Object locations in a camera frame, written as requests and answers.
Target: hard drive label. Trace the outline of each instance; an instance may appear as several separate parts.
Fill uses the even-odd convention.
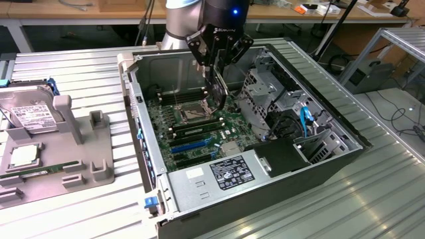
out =
[[[27,130],[56,126],[55,118],[47,105],[15,107],[11,110]]]
[[[255,180],[243,156],[213,163],[211,168],[221,190],[231,189]]]

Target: warning label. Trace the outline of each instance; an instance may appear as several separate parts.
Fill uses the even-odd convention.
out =
[[[55,118],[47,105],[11,108],[22,126],[27,130],[47,128],[56,125]]]
[[[243,156],[211,164],[211,168],[221,190],[255,180]]]

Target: metal rack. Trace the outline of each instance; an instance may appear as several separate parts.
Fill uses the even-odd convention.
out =
[[[352,78],[360,63],[368,57],[369,52],[373,50],[381,37],[391,41],[393,45],[405,50],[425,64],[425,29],[423,29],[421,27],[380,28],[356,61],[344,71],[340,77],[341,85],[345,85],[345,83]]]

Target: blue plastic clip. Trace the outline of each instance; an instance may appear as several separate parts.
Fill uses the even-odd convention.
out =
[[[146,208],[152,208],[159,205],[159,198],[158,197],[150,197],[146,198]]]
[[[138,139],[144,139],[144,135],[142,133],[142,128],[138,131]]]
[[[56,81],[54,80],[54,78],[48,78],[47,83],[52,87],[54,95],[59,96],[59,90],[58,90]]]
[[[8,79],[0,80],[0,87],[7,87],[10,85],[11,81]]]
[[[311,113],[311,111],[308,110],[308,107],[307,107],[307,106],[304,106],[304,107],[301,108],[301,111],[300,111],[300,120],[301,120],[303,129],[304,129],[304,137],[307,138],[307,125],[305,125],[305,120],[315,121],[315,118],[313,118],[312,113]]]

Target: robotic arm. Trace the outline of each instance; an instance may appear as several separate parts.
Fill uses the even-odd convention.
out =
[[[203,0],[180,10],[175,8],[168,11],[171,16],[167,19],[164,40],[170,42],[170,38],[176,38],[187,42],[199,64],[204,66],[205,85],[219,110],[224,107],[228,95],[223,80],[224,67],[240,60],[253,43],[252,38],[244,33],[248,8],[249,0]],[[196,12],[199,20],[193,33],[191,21],[196,17]],[[163,45],[175,49],[170,47],[168,42],[163,42]]]

